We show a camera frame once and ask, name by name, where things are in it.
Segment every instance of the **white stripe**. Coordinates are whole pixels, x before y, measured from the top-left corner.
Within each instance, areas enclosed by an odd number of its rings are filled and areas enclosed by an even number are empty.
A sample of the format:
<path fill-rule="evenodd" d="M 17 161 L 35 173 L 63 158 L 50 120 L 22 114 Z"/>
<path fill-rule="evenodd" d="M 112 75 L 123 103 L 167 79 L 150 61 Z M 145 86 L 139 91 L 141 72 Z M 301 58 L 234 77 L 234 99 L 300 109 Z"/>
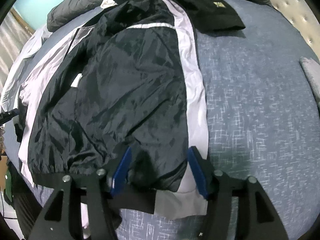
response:
<path fill-rule="evenodd" d="M 207 105 L 202 75 L 196 56 L 193 28 L 186 12 L 173 0 L 162 0 L 173 14 L 177 32 L 181 66 L 187 92 L 187 125 L 189 147 L 196 146 L 206 159 L 209 133 Z M 207 201 L 198 193 L 196 183 L 188 164 L 177 192 L 157 191 L 155 213 L 177 219 L 192 215 L 205 215 Z"/>
<path fill-rule="evenodd" d="M 79 81 L 80 81 L 81 78 L 82 78 L 82 74 L 79 73 L 79 74 L 76 76 L 76 78 L 74 79 L 74 81 L 72 82 L 71 87 L 77 88 L 78 85 L 79 85 Z"/>
<path fill-rule="evenodd" d="M 174 26 L 172 26 L 169 23 L 147 23 L 147 24 L 136 24 L 128 27 L 127 29 L 148 29 L 153 27 L 167 27 L 171 29 L 176 29 Z"/>

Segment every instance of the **windbreaker jacket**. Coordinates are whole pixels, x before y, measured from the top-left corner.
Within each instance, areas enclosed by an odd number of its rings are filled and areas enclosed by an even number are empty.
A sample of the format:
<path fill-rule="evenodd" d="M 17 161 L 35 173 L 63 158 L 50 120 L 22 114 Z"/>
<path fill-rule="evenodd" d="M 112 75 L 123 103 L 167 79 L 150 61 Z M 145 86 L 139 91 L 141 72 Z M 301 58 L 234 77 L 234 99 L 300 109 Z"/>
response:
<path fill-rule="evenodd" d="M 186 161 L 190 146 L 203 158 L 208 152 L 192 23 L 209 31 L 216 15 L 212 30 L 223 29 L 223 22 L 244 28 L 227 3 L 210 2 L 214 9 L 208 0 L 130 0 L 94 17 L 81 38 L 76 32 L 79 43 L 70 43 L 65 59 L 45 77 L 41 99 L 33 110 L 28 106 L 24 173 L 52 187 L 54 174 L 91 174 L 125 142 L 134 156 L 128 182 L 158 190 L 156 213 L 171 219 L 206 214 Z M 217 13 L 223 9 L 230 21 Z"/>

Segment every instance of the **tufted headboard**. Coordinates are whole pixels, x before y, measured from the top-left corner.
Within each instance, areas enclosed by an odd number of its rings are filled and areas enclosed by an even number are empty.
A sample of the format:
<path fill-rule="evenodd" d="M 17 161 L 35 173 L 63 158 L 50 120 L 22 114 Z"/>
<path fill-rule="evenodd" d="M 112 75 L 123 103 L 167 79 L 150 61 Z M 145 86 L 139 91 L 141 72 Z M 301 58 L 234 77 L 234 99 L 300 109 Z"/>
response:
<path fill-rule="evenodd" d="M 271 0 L 272 5 L 296 27 L 320 59 L 320 24 L 305 0 Z"/>

